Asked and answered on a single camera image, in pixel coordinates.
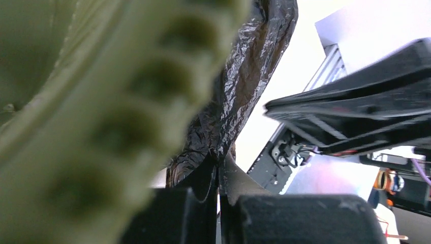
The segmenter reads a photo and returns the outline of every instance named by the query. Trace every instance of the green rubber object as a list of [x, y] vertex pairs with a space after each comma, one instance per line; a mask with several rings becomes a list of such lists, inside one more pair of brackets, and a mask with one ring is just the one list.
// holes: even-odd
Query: green rubber object
[[118, 243], [250, 0], [1, 0], [0, 243]]

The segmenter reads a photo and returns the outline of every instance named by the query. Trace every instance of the crumpled black plastic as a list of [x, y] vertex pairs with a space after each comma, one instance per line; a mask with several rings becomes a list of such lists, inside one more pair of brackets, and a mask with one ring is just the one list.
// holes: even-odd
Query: crumpled black plastic
[[289, 45], [298, 19], [296, 0], [254, 0], [238, 31], [212, 101], [195, 117], [183, 151], [167, 167], [166, 186], [189, 175], [210, 151], [226, 156]]

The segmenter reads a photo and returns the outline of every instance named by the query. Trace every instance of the white surface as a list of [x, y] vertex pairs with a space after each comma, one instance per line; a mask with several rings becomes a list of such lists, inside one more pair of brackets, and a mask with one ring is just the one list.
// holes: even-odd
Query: white surface
[[362, 165], [357, 157], [315, 155], [296, 174], [286, 194], [354, 194], [370, 197], [378, 167]]
[[338, 43], [352, 73], [412, 40], [431, 37], [431, 1], [355, 0], [316, 27], [323, 44]]

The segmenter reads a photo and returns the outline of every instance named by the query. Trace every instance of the white wall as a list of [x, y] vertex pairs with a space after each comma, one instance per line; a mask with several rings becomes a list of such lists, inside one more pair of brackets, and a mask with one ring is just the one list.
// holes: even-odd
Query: white wall
[[323, 44], [338, 43], [351, 73], [412, 40], [431, 37], [431, 0], [355, 0], [316, 28]]

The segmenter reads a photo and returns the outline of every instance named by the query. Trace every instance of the purple wire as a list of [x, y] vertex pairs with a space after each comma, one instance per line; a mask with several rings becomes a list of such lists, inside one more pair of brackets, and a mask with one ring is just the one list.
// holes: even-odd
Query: purple wire
[[426, 176], [425, 172], [423, 171], [422, 167], [419, 165], [416, 159], [410, 159], [413, 162], [413, 165], [419, 172], [420, 176], [422, 176], [423, 180], [428, 183], [428, 185], [431, 186], [431, 180]]

